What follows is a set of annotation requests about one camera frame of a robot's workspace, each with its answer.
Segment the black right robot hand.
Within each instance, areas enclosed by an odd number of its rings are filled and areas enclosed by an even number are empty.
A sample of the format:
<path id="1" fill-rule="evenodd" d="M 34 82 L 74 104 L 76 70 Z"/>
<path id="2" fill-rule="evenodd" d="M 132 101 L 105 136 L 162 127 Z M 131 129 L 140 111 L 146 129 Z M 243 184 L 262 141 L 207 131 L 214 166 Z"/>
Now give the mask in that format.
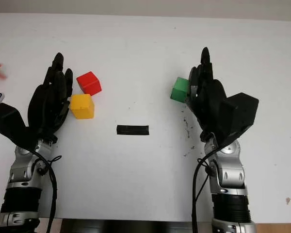
<path id="1" fill-rule="evenodd" d="M 219 148 L 226 145 L 226 136 L 219 117 L 220 105 L 225 99 L 223 85 L 213 77 L 209 50 L 204 47 L 200 64 L 192 67 L 190 71 L 186 104 L 196 116 L 202 129 L 201 141 L 207 142 L 215 138 Z"/>

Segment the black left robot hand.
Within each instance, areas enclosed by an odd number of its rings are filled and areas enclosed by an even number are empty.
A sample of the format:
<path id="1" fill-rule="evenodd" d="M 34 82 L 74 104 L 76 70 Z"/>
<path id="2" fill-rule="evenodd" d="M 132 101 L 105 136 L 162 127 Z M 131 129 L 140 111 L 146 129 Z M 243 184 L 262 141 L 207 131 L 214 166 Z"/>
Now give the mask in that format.
<path id="1" fill-rule="evenodd" d="M 55 55 L 45 79 L 39 85 L 28 107 L 28 124 L 31 132 L 39 139 L 55 144 L 55 133 L 63 125 L 72 95 L 73 72 L 63 72 L 64 57 Z"/>

